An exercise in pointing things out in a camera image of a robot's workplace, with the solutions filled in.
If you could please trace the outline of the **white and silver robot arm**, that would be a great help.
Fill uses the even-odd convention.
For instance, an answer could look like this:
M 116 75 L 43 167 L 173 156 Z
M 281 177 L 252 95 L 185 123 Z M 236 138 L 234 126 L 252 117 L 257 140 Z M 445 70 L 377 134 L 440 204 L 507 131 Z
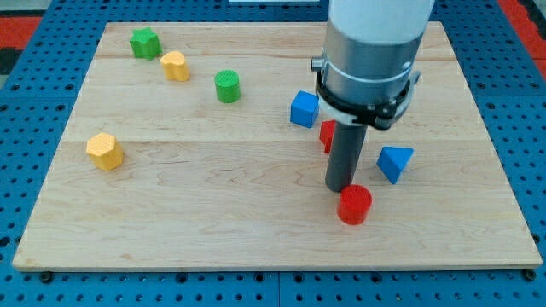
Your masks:
M 434 0 L 331 0 L 322 53 L 311 60 L 319 105 L 343 125 L 388 130 L 407 110 L 413 65 Z

